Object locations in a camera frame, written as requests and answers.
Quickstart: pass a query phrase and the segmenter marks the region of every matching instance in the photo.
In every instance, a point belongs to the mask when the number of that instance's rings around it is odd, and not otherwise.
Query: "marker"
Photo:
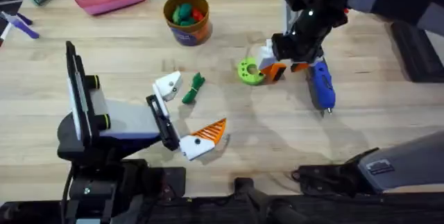
[[[20,18],[18,18],[17,16],[12,16],[9,15],[6,12],[1,12],[2,17],[4,19],[6,19],[6,21],[8,21],[9,23],[11,23],[13,26],[17,27],[18,29],[24,31],[26,34],[29,35],[29,37],[33,38],[33,39],[37,39],[40,37],[40,35],[38,33],[36,33],[35,31],[31,30],[31,28],[29,28],[22,20],[20,20]]]

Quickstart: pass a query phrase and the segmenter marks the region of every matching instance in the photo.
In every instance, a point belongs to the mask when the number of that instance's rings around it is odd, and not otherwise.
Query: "cup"
[[[189,3],[199,10],[203,19],[191,26],[179,26],[173,23],[174,10],[183,3]],[[196,46],[204,42],[211,34],[210,10],[206,0],[168,0],[164,5],[166,23],[176,40],[185,46]]]

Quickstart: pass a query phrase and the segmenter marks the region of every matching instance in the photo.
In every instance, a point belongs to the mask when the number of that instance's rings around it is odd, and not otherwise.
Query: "orange object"
[[[302,63],[302,64],[292,64],[291,65],[291,72],[297,72],[297,71],[302,71],[303,69],[306,69],[310,67],[309,64],[307,63]]]
[[[284,73],[285,69],[287,68],[287,66],[282,63],[274,63],[270,67],[271,68],[266,73],[264,73],[267,81],[269,82],[278,81],[282,77],[282,74]]]
[[[192,136],[200,137],[203,139],[208,139],[214,142],[214,145],[217,145],[219,140],[221,140],[223,131],[225,131],[225,123],[227,122],[227,119],[222,119],[220,121],[217,121],[216,123],[213,123],[212,125],[208,125],[207,127],[203,128],[202,130],[198,130],[194,133],[192,133]]]
[[[262,73],[262,74],[265,74],[265,75],[270,74],[271,67],[273,67],[273,65],[270,65],[270,66],[267,66],[267,67],[263,68],[263,69],[261,70],[261,73]]]

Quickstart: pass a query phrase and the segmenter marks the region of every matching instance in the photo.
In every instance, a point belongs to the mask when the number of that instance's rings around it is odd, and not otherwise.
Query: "black cable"
[[[291,174],[291,178],[298,182],[298,179],[295,178],[294,173]],[[426,210],[433,210],[433,211],[444,211],[444,207],[435,207],[431,205],[421,205],[421,204],[411,204],[411,203],[386,203],[384,202],[384,199],[379,199],[378,201],[375,200],[357,200],[357,199],[348,199],[348,198],[332,198],[329,196],[317,196],[317,195],[311,195],[308,193],[303,193],[303,196],[321,199],[321,200],[328,200],[335,203],[345,203],[345,204],[351,204],[351,205],[377,205],[382,207],[399,207],[403,209],[426,209]]]
[[[74,165],[71,164],[71,168],[69,169],[67,181],[65,182],[65,187],[63,188],[62,200],[60,201],[60,218],[62,224],[65,224],[65,212],[66,212],[66,204],[68,199],[68,189],[71,184],[71,180],[74,174]]]

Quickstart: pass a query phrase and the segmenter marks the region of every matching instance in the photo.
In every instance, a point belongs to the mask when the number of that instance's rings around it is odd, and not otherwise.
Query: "white robot part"
[[[273,54],[273,43],[270,39],[267,39],[266,46],[261,46],[256,56],[257,69],[265,69],[276,62],[276,57]]]
[[[154,84],[163,100],[168,102],[174,99],[182,86],[182,76],[180,71],[175,71],[172,74],[157,79]]]
[[[216,146],[211,140],[191,135],[182,137],[179,144],[180,150],[190,161],[212,150]]]

